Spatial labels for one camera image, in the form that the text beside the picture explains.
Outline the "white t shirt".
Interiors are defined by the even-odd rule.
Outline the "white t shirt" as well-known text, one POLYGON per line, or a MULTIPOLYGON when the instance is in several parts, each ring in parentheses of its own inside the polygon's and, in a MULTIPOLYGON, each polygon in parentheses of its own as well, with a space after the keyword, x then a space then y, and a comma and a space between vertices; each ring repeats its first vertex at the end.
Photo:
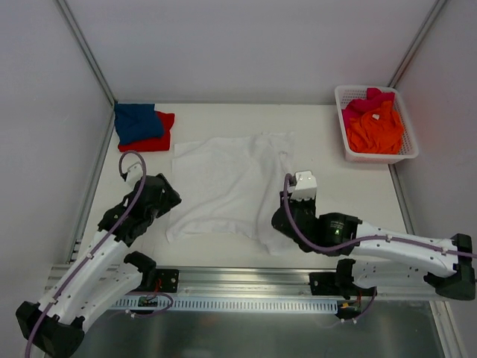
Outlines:
POLYGON ((259 241, 270 254, 290 251, 293 242, 271 219, 293 157, 292 132, 176 144, 172 186, 182 201, 170 212, 168 241, 231 233, 259 241))

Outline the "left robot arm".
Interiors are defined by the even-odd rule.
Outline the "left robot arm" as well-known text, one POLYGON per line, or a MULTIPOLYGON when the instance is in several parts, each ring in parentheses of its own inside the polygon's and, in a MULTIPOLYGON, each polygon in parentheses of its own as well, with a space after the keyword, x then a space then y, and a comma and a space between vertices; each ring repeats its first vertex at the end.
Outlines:
POLYGON ((156 292, 156 262, 131 245, 180 204, 164 175, 139 179, 120 203, 107 210, 86 252, 36 303, 24 301, 16 319, 27 346, 50 357, 71 357, 86 332, 118 299, 134 290, 156 292))

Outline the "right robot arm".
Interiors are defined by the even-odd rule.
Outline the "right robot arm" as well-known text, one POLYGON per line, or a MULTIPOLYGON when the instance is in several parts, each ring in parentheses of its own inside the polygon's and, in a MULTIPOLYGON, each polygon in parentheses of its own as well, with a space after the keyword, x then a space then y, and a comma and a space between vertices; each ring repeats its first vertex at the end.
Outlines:
POLYGON ((466 234, 436 239, 396 233, 343 213, 316 216, 312 198, 296 201, 281 191, 279 200, 273 229, 306 253, 339 257, 333 284, 342 295, 415 277, 441 297, 476 298, 476 254, 466 234))

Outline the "folded red t shirt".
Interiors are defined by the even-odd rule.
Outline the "folded red t shirt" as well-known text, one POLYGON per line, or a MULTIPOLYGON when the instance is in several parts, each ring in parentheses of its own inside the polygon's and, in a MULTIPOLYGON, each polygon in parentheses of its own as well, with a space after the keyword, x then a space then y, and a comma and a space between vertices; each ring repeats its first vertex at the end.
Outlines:
POLYGON ((169 151, 171 148, 171 130, 175 123, 174 113, 164 113, 160 111, 155 112, 156 117, 164 127, 164 134, 162 137, 151 137, 132 142, 127 145, 118 144, 118 150, 123 153, 126 151, 137 151, 139 153, 145 152, 159 152, 169 151))

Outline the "folded blue t shirt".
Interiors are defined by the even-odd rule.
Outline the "folded blue t shirt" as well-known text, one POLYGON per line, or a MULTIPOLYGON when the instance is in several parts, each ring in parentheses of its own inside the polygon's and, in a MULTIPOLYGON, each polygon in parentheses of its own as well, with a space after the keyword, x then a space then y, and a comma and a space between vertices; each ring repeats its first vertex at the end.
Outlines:
POLYGON ((120 145, 163 136, 163 124, 154 109, 154 104, 115 103, 114 124, 120 145))

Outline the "orange t shirt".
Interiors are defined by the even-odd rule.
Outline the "orange t shirt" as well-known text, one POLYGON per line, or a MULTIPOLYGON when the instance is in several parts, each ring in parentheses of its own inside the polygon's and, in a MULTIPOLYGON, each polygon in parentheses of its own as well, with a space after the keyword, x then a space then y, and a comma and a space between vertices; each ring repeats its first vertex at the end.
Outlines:
POLYGON ((350 118, 347 141, 350 149, 363 154, 398 154, 404 127, 392 101, 350 118))

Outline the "white plastic basket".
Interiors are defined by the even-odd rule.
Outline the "white plastic basket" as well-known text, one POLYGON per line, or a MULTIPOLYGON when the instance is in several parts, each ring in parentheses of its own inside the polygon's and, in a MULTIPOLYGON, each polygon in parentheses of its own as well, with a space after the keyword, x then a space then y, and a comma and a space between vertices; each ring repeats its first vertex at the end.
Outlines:
POLYGON ((356 98, 365 99, 366 89, 372 86, 365 85, 340 85, 335 88, 335 103, 338 109, 339 125, 341 129, 342 142, 344 146, 344 156, 349 162, 357 163, 382 163, 395 164, 404 159, 414 159, 419 154, 419 149, 415 135, 411 126, 401 95, 390 87, 375 87, 383 92, 394 92, 394 109, 399 113, 404 134, 402 135, 402 147, 398 154, 363 154, 352 151, 347 141, 347 129, 344 127, 342 110, 356 98))

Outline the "pink t shirt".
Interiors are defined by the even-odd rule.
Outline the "pink t shirt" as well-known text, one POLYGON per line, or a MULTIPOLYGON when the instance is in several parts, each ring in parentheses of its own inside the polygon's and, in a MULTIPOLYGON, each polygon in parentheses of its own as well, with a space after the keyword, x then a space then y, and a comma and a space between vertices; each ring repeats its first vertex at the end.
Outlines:
POLYGON ((381 107, 385 101, 394 102, 394 92, 383 92, 375 87, 368 87, 366 89, 366 98, 353 99, 344 110, 342 110, 344 127, 348 129, 352 119, 360 118, 365 113, 371 110, 376 110, 381 107))

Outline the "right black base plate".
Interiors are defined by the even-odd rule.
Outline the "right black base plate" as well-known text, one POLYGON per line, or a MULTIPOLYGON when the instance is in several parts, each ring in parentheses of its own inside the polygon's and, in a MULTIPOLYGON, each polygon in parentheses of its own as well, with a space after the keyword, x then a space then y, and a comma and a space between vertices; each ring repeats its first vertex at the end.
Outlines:
POLYGON ((312 272, 309 274, 309 285, 312 295, 339 296, 349 300, 351 297, 371 297, 373 288, 358 287, 352 276, 336 272, 312 272))

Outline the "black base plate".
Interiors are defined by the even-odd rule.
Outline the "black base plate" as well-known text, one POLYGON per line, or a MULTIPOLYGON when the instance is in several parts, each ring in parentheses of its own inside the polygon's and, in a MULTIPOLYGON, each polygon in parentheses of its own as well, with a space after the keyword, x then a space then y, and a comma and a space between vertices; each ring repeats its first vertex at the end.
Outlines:
POLYGON ((339 296, 349 300, 351 297, 371 297, 373 288, 358 287, 352 276, 336 272, 312 272, 309 274, 309 285, 312 295, 339 296))
POLYGON ((138 290, 148 293, 176 293, 179 273, 176 269, 153 268, 142 275, 142 281, 138 290))

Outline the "aluminium mounting rail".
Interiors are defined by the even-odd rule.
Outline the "aluminium mounting rail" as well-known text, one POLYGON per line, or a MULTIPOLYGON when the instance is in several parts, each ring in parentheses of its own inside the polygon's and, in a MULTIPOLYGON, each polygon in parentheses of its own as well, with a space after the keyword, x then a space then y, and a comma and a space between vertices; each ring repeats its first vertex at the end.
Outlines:
MULTIPOLYGON (((70 265, 55 264, 51 267, 45 292, 68 271, 70 265)), ((214 268, 157 266, 159 270, 178 270, 175 284, 178 296, 221 298, 304 298, 312 296, 312 287, 319 283, 310 281, 313 271, 332 272, 330 268, 214 268)), ((377 288, 377 298, 386 301, 448 301, 435 293, 434 288, 416 283, 408 288, 385 283, 377 288)))

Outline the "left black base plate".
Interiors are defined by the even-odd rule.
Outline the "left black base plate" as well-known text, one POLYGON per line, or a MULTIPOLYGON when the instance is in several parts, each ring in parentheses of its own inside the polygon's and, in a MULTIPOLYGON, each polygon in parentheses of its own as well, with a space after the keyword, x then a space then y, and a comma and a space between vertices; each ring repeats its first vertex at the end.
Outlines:
POLYGON ((153 268, 142 275, 142 281, 138 290, 148 293, 176 293, 179 273, 176 269, 153 268))

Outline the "left aluminium frame post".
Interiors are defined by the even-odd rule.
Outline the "left aluminium frame post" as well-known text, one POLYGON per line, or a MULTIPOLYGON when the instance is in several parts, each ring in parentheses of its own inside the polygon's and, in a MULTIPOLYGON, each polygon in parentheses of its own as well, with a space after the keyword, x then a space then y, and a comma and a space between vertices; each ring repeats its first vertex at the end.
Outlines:
POLYGON ((116 98, 107 82, 106 77, 104 76, 101 67, 98 64, 98 61, 95 58, 95 55, 92 52, 91 47, 89 46, 79 22, 76 20, 71 7, 69 6, 69 3, 66 0, 55 0, 54 3, 60 12, 60 15, 64 19, 66 26, 75 39, 75 43, 80 49, 80 52, 83 55, 88 67, 98 82, 102 93, 105 95, 110 105, 113 106, 116 98))

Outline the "aluminium frame post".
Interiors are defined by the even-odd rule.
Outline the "aluminium frame post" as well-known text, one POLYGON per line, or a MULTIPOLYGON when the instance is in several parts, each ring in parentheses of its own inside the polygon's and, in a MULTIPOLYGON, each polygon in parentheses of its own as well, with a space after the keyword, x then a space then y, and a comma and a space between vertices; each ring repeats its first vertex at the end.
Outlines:
POLYGON ((91 47, 89 46, 79 22, 76 20, 71 7, 69 6, 69 3, 66 0, 55 0, 54 3, 60 12, 60 15, 64 19, 66 26, 75 39, 75 43, 80 49, 80 52, 83 55, 88 67, 98 82, 102 93, 105 95, 110 105, 113 106, 116 98, 107 82, 106 77, 104 76, 101 67, 98 64, 98 61, 95 58, 95 55, 92 52, 91 47))
POLYGON ((449 4, 449 0, 437 0, 434 1, 429 12, 426 14, 422 24, 414 35, 408 48, 406 49, 402 59, 400 60, 396 70, 391 76, 388 82, 388 87, 396 88, 400 81, 409 70, 414 58, 417 56, 421 46, 426 41, 426 38, 431 33, 435 23, 439 20, 444 9, 449 4))

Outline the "right aluminium frame post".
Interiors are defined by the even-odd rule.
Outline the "right aluminium frame post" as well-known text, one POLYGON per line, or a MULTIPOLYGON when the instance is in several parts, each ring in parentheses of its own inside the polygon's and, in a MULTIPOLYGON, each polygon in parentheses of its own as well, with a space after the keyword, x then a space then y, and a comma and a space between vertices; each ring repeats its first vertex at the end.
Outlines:
POLYGON ((402 59, 400 60, 396 70, 391 76, 388 82, 388 87, 396 88, 400 81, 409 70, 414 58, 417 56, 421 46, 426 41, 426 38, 431 33, 435 23, 439 20, 444 9, 449 4, 449 0, 437 0, 434 1, 429 12, 426 14, 422 24, 414 35, 408 48, 406 49, 402 59))

